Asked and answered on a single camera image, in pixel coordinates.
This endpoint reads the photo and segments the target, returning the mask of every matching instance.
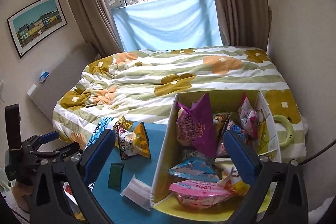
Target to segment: framed picture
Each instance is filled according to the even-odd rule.
[[[20,58],[43,38],[67,24],[58,0],[39,0],[8,18]]]

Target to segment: box of snacks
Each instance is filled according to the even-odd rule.
[[[156,210],[198,221],[224,221],[250,186],[241,180],[223,143],[226,130],[258,154],[281,162],[274,120],[258,90],[178,93],[170,112],[152,184]],[[271,184],[259,213],[272,198]]]

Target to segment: black cable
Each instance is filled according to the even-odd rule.
[[[19,217],[21,217],[24,221],[29,223],[29,220],[27,220],[26,218],[24,218],[22,215],[20,215],[17,211],[14,211],[12,208],[10,208],[12,210],[13,213],[15,213],[16,215],[18,215]]]
[[[328,144],[325,148],[323,148],[320,152],[317,152],[315,155],[309,157],[308,159],[305,159],[303,162],[300,163],[300,165],[306,164],[307,162],[315,159],[316,157],[320,156],[322,153],[327,151],[330,147],[332,147],[336,143],[336,140]]]

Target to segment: storage box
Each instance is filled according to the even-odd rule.
[[[208,90],[178,93],[175,95],[169,115],[167,130],[152,184],[151,203],[154,209],[180,218],[216,222],[227,220],[235,208],[241,203],[242,198],[234,197],[204,210],[198,211],[185,207],[181,205],[177,198],[168,190],[171,183],[183,179],[169,175],[168,171],[181,161],[182,149],[176,139],[176,102],[180,102],[190,108],[193,102],[197,102],[205,93],[209,93],[213,114],[232,112],[238,110],[244,92],[251,105],[258,111],[259,121],[266,120],[265,126],[268,129],[268,136],[264,137],[263,145],[265,147],[263,148],[263,151],[277,149],[272,160],[281,162],[280,148],[274,120],[261,92],[258,90]],[[270,187],[259,212],[263,212],[267,209],[274,192],[274,187],[274,185]]]

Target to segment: green ring handle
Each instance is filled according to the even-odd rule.
[[[286,140],[284,140],[282,143],[279,143],[279,146],[281,149],[285,149],[287,146],[289,146],[290,144],[294,143],[294,137],[293,137],[293,133],[294,133],[294,129],[293,129],[293,125],[291,124],[291,122],[287,119],[287,117],[285,117],[284,115],[274,115],[273,119],[277,122],[280,122],[287,131],[287,137]]]

